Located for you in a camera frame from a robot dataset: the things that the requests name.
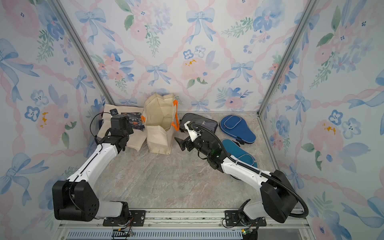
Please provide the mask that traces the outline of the black paddle case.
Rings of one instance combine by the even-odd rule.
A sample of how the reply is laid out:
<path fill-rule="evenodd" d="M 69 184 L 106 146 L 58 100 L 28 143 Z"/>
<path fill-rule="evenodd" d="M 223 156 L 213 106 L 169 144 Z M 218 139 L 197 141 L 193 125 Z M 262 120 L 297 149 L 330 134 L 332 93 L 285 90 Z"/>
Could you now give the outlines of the black paddle case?
<path fill-rule="evenodd" d="M 198 125 L 201 125 L 213 133 L 216 132 L 217 127 L 218 127 L 218 122 L 215 120 L 203 117 L 201 115 L 197 115 L 197 114 L 193 114 L 193 113 L 187 113 L 180 120 L 180 130 L 182 133 L 187 131 L 187 129 L 185 128 L 185 123 L 188 121 L 196 123 Z"/>

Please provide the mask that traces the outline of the canvas bag navy handles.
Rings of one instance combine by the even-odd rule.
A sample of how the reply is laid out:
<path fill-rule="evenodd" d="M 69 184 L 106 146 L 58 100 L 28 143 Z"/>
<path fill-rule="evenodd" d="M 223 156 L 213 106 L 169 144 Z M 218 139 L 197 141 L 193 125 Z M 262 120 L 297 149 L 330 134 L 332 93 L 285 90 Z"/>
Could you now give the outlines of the canvas bag navy handles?
<path fill-rule="evenodd" d="M 143 112 L 143 109 L 144 108 L 141 107 L 114 106 L 106 104 L 104 108 L 105 113 L 102 117 L 103 123 L 97 134 L 97 137 L 102 139 L 109 128 L 114 128 L 115 124 L 111 124 L 111 111 L 116 110 L 118 115 L 122 115 L 126 120 L 126 123 L 123 124 L 123 129 L 129 133 L 127 148 L 131 148 L 139 152 L 146 140 L 146 132 L 143 129 L 143 125 L 142 129 L 139 128 L 141 113 Z"/>

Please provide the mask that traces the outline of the teal paddle case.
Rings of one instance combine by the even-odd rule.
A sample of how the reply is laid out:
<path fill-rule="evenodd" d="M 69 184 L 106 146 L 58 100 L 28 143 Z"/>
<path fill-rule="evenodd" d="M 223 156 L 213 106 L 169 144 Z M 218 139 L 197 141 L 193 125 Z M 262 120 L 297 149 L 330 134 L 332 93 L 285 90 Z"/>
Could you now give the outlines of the teal paddle case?
<path fill-rule="evenodd" d="M 252 165 L 256 168 L 258 167 L 256 159 L 246 151 L 242 150 L 240 146 L 237 145 L 234 141 L 225 139 L 222 141 L 222 144 L 226 151 L 237 158 L 239 161 L 242 161 L 248 165 Z"/>

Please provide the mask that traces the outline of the blue paddle case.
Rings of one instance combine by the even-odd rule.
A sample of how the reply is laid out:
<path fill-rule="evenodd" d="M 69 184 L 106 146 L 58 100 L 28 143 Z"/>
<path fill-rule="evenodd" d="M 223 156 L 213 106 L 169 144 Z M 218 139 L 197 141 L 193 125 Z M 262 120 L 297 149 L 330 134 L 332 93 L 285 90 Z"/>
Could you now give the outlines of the blue paddle case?
<path fill-rule="evenodd" d="M 220 121 L 220 129 L 241 145 L 253 144 L 256 141 L 256 135 L 251 131 L 247 122 L 237 115 L 223 117 Z"/>

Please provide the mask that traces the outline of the canvas bag orange handles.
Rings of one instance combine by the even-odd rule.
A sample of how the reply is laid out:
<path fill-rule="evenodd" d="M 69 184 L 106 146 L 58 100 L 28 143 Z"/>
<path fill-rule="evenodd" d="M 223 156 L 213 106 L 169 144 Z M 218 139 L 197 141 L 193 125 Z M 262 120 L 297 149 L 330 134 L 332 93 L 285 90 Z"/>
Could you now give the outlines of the canvas bag orange handles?
<path fill-rule="evenodd" d="M 171 154 L 174 134 L 180 130 L 178 105 L 174 94 L 155 93 L 145 101 L 141 119 L 150 153 Z"/>

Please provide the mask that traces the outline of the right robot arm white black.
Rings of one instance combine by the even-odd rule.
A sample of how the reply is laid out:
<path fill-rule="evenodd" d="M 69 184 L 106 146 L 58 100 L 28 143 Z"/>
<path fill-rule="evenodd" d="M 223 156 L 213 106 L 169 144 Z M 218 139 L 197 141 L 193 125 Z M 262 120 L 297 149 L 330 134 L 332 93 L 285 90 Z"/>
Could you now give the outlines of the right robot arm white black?
<path fill-rule="evenodd" d="M 201 137 L 191 140 L 190 137 L 182 140 L 175 138 L 181 150 L 191 151 L 205 155 L 209 165 L 222 173 L 230 175 L 252 186 L 260 192 L 261 201 L 246 200 L 238 209 L 239 219 L 243 226 L 249 226 L 259 218 L 270 217 L 278 223 L 284 223 L 298 203 L 292 192 L 289 182 L 279 171 L 262 171 L 248 165 L 228 153 L 216 140 L 203 140 Z"/>

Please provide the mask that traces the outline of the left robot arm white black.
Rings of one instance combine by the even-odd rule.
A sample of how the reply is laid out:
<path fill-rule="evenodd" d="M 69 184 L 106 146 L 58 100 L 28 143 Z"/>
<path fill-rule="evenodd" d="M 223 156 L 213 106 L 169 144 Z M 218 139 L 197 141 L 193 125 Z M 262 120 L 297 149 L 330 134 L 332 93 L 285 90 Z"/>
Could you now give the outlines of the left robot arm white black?
<path fill-rule="evenodd" d="M 94 186 L 107 165 L 126 149 L 133 132 L 126 115 L 112 116 L 111 127 L 87 161 L 65 181 L 57 181 L 53 185 L 54 215 L 57 220 L 90 222 L 103 219 L 113 226 L 131 223 L 133 217 L 128 203 L 101 201 L 94 192 Z"/>

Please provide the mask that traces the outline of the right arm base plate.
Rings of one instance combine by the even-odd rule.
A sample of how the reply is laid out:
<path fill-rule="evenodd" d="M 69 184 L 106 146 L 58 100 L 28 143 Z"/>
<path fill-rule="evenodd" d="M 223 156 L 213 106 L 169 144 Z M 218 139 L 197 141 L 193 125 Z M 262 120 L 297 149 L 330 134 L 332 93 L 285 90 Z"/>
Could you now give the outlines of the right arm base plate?
<path fill-rule="evenodd" d="M 222 219 L 222 225 L 225 228 L 234 228 L 234 227 L 266 227 L 267 222 L 265 217 L 257 218 L 251 220 L 246 217 L 245 214 L 239 213 L 237 210 L 226 210 L 224 211 L 225 216 Z"/>

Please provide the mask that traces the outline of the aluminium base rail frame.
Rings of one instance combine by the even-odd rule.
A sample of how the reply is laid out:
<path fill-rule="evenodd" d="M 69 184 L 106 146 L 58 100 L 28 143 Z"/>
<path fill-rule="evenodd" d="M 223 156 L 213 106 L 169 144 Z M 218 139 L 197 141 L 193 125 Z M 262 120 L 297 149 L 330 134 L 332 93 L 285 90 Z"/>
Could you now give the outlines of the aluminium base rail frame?
<path fill-rule="evenodd" d="M 147 209 L 139 226 L 118 231 L 91 222 L 62 221 L 54 240 L 313 240 L 306 219 L 285 223 L 270 217 L 248 227 L 231 227 L 223 209 Z"/>

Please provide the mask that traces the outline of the aluminium corner post left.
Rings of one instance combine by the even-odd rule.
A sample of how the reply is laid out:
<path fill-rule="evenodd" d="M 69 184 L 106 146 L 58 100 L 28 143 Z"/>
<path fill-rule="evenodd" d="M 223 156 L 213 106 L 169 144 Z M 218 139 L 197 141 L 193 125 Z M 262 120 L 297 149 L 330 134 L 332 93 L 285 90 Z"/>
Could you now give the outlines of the aluminium corner post left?
<path fill-rule="evenodd" d="M 99 72 L 97 71 L 96 66 L 94 65 L 92 58 L 87 51 L 85 45 L 81 41 L 80 35 L 76 31 L 72 21 L 70 20 L 68 14 L 66 13 L 61 1 L 53 0 L 48 1 L 49 5 L 52 7 L 55 14 L 57 14 L 59 20 L 62 22 L 65 30 L 68 32 L 69 36 L 71 37 L 71 40 L 73 41 L 78 53 L 81 56 L 82 61 L 84 62 L 85 66 L 89 70 L 90 74 L 94 78 L 94 81 L 98 85 L 101 93 L 105 96 L 106 101 L 108 104 L 115 105 L 115 101 L 110 94 L 109 90 L 107 89 L 106 84 L 101 79 Z"/>

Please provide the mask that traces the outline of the aluminium corner post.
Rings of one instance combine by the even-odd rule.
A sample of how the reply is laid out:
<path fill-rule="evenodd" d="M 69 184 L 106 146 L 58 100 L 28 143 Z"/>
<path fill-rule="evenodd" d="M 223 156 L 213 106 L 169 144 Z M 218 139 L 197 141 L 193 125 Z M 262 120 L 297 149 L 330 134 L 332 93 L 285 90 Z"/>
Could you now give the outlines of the aluminium corner post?
<path fill-rule="evenodd" d="M 90 74 L 94 78 L 94 81 L 98 85 L 101 93 L 105 96 L 106 101 L 108 104 L 115 105 L 115 101 L 110 94 L 109 90 L 107 89 L 106 84 L 101 79 L 99 72 L 97 71 L 96 66 L 94 65 L 92 58 L 87 51 L 85 45 L 81 41 L 80 35 L 76 31 L 72 21 L 70 20 L 68 14 L 66 13 L 61 1 L 53 0 L 48 1 L 49 5 L 52 7 L 55 14 L 57 14 L 59 20 L 62 22 L 65 30 L 68 32 L 69 36 L 71 37 L 71 40 L 73 41 L 78 53 L 81 56 L 82 61 L 84 62 L 85 66 L 89 70 Z"/>
<path fill-rule="evenodd" d="M 292 35 L 292 40 L 288 44 L 288 47 L 283 54 L 282 62 L 280 64 L 280 66 L 278 67 L 277 72 L 271 81 L 271 84 L 267 88 L 267 92 L 266 92 L 266 95 L 263 99 L 263 102 L 257 111 L 259 118 L 260 118 L 260 116 L 263 115 L 264 111 L 266 110 L 266 108 L 268 106 L 268 101 L 271 98 L 275 87 L 278 85 L 280 77 L 282 76 L 283 71 L 285 70 L 285 67 L 288 65 L 292 55 L 294 54 L 294 51 L 295 51 L 297 44 L 298 44 L 298 41 L 300 40 L 300 37 L 305 30 L 305 27 L 308 25 L 308 22 L 309 22 L 310 18 L 312 17 L 312 14 L 313 14 L 313 11 L 314 11 L 316 4 L 317 4 L 316 0 L 310 0 L 310 1 L 308 1 L 306 7 L 304 8 L 303 14 L 302 14 L 300 21 L 299 21 L 299 24 L 297 25 L 297 27 L 294 31 L 294 34 Z"/>

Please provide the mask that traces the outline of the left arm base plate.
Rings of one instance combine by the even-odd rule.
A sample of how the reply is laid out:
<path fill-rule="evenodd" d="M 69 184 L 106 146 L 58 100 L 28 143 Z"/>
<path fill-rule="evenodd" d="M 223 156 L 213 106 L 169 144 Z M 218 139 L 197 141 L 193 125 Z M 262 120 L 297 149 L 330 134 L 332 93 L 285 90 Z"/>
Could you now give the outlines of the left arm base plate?
<path fill-rule="evenodd" d="M 146 218 L 145 210 L 128 210 L 119 217 L 104 219 L 104 227 L 142 227 Z"/>

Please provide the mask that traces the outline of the aluminium corner post right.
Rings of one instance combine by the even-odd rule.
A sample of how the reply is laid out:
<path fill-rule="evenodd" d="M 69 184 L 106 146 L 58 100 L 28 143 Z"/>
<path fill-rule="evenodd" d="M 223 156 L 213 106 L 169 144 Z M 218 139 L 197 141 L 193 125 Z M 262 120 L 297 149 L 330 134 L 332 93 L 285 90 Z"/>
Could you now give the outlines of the aluminium corner post right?
<path fill-rule="evenodd" d="M 260 116 L 263 115 L 264 111 L 266 110 L 266 108 L 268 106 L 268 101 L 271 98 L 275 87 L 278 85 L 280 77 L 282 76 L 283 71 L 285 70 L 285 67 L 288 65 L 292 55 L 294 54 L 294 51 L 295 51 L 297 44 L 298 44 L 298 41 L 300 40 L 300 37 L 305 30 L 305 27 L 308 25 L 308 22 L 309 22 L 310 18 L 312 17 L 312 14 L 313 14 L 313 11 L 314 11 L 316 4 L 317 4 L 316 0 L 310 0 L 310 1 L 308 1 L 306 7 L 304 8 L 303 14 L 302 14 L 300 21 L 299 21 L 299 24 L 297 25 L 297 27 L 294 31 L 294 34 L 292 35 L 292 40 L 288 44 L 288 47 L 283 54 L 282 62 L 280 64 L 280 66 L 278 67 L 277 72 L 271 81 L 271 84 L 267 88 L 267 92 L 266 92 L 266 95 L 263 99 L 263 102 L 257 111 L 259 118 L 260 118 Z"/>

